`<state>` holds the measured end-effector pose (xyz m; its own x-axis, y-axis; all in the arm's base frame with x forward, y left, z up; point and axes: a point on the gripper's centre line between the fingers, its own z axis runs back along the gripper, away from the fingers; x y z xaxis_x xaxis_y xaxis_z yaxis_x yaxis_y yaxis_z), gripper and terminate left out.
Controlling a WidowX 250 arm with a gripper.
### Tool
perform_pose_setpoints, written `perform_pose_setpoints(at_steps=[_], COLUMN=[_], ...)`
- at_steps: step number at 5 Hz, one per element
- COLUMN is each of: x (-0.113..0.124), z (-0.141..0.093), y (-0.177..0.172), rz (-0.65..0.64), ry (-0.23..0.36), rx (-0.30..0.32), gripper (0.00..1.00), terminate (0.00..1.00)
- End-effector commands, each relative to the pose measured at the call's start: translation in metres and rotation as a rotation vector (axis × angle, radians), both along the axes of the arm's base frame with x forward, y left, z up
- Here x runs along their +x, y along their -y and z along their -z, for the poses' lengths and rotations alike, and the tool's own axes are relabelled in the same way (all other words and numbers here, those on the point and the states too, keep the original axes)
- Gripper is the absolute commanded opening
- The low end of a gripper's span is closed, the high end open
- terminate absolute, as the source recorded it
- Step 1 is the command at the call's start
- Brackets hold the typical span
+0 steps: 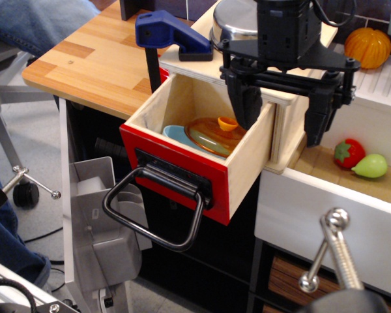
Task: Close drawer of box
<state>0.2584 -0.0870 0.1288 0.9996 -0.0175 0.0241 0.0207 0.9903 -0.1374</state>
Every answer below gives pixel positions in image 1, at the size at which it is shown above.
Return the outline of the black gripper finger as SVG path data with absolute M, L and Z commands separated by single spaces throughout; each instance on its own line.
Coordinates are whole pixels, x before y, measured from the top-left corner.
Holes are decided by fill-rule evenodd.
M 237 123 L 249 130 L 257 121 L 263 105 L 261 88 L 255 84 L 256 75 L 223 72 L 222 79 L 227 85 Z
M 334 91 L 318 88 L 309 94 L 309 106 L 305 114 L 307 147 L 321 143 L 323 134 L 330 128 L 334 118 Z

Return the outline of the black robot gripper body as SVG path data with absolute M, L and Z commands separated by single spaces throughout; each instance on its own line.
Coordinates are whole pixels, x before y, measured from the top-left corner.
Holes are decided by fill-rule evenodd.
M 360 63 L 321 43 L 322 25 L 333 26 L 318 1 L 257 1 L 255 39 L 221 39 L 222 79 L 234 105 L 262 88 L 308 97 L 327 94 L 331 105 L 350 104 Z

